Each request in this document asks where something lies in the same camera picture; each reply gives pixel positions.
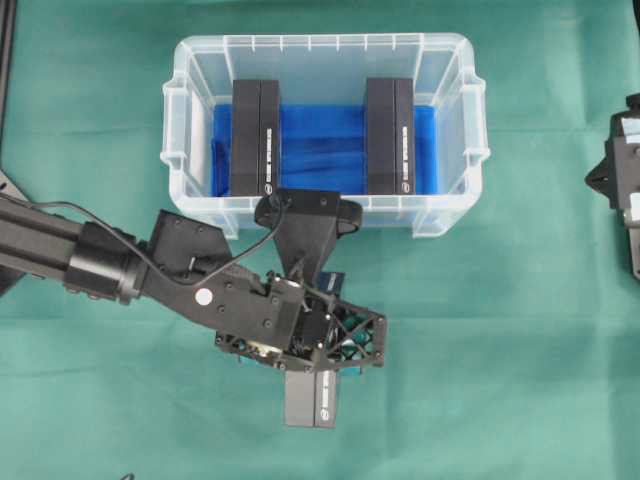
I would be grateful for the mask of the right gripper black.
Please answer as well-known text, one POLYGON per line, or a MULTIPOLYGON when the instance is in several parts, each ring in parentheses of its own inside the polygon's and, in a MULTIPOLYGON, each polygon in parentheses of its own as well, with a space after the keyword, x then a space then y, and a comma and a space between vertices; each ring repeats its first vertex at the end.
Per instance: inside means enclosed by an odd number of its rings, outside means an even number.
POLYGON ((604 158, 585 183, 620 213, 628 233, 632 275, 639 279, 639 94, 626 97, 627 109, 611 116, 604 158))

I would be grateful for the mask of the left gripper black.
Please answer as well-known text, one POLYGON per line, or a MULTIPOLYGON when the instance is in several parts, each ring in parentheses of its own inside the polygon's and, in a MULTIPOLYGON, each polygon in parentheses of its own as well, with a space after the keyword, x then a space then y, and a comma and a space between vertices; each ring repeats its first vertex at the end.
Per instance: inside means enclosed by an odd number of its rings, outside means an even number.
MULTIPOLYGON (((161 211, 149 243, 158 272, 147 275, 147 295, 182 317, 223 336, 278 352, 288 350, 301 326, 304 280, 259 275, 231 254, 223 231, 161 211)), ((382 368, 387 318, 336 299, 328 311, 324 358, 334 370, 382 368)))

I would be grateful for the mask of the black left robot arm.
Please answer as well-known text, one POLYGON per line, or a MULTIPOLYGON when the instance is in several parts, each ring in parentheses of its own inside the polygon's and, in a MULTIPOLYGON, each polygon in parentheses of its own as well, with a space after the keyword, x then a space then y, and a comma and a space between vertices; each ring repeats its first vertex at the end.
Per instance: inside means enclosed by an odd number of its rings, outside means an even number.
POLYGON ((200 221, 164 210, 139 241, 94 215, 68 220, 59 208, 2 196, 4 268, 95 299, 150 298, 212 329, 221 351, 283 371, 384 363, 385 316, 345 301, 339 279, 322 271, 336 242, 362 223, 362 207, 336 192, 280 189, 257 203, 255 222, 282 263, 265 275, 200 221))

